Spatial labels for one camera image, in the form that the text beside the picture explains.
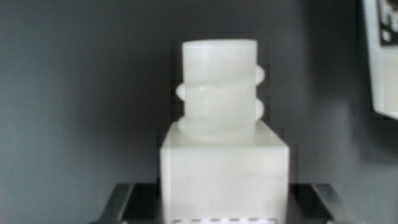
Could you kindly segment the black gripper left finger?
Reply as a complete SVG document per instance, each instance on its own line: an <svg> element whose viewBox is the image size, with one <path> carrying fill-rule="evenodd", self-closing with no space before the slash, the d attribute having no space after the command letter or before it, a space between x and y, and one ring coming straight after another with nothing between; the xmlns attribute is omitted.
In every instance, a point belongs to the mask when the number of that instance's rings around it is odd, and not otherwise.
<svg viewBox="0 0 398 224"><path fill-rule="evenodd" d="M157 218L158 185L118 184L100 218L91 224L157 224Z"/></svg>

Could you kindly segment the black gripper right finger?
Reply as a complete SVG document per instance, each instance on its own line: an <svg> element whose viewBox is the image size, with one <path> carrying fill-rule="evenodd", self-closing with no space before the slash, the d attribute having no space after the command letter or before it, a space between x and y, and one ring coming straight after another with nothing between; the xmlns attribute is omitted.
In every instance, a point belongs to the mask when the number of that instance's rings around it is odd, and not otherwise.
<svg viewBox="0 0 398 224"><path fill-rule="evenodd" d="M329 184L290 185L288 224L359 224Z"/></svg>

